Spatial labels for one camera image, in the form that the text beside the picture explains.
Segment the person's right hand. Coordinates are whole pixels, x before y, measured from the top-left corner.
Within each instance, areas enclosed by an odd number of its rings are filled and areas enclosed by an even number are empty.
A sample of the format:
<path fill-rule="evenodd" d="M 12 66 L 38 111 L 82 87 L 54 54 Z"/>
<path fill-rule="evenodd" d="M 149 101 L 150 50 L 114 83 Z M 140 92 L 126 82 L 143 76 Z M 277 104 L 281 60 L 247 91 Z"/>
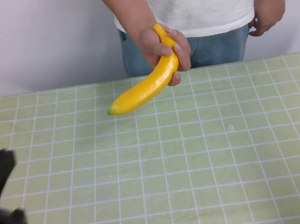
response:
<path fill-rule="evenodd" d="M 191 47 L 187 38 L 180 31 L 163 24 L 160 25 L 176 42 L 176 46 L 173 49 L 161 43 L 159 36 L 153 29 L 153 25 L 145 27 L 139 32 L 136 44 L 149 66 L 153 68 L 158 63 L 160 57 L 175 53 L 178 56 L 179 67 L 178 71 L 173 74 L 168 85 L 178 85 L 181 82 L 180 72 L 191 69 Z"/>

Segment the person's left hand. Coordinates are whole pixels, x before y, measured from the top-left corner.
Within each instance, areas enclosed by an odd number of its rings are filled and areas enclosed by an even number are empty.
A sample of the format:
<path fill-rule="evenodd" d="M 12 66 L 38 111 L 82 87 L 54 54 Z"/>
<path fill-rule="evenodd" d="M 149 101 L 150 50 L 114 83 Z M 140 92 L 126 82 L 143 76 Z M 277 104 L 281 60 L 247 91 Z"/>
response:
<path fill-rule="evenodd" d="M 285 13 L 285 0 L 254 0 L 254 18 L 248 24 L 250 36 L 262 36 L 274 27 Z"/>

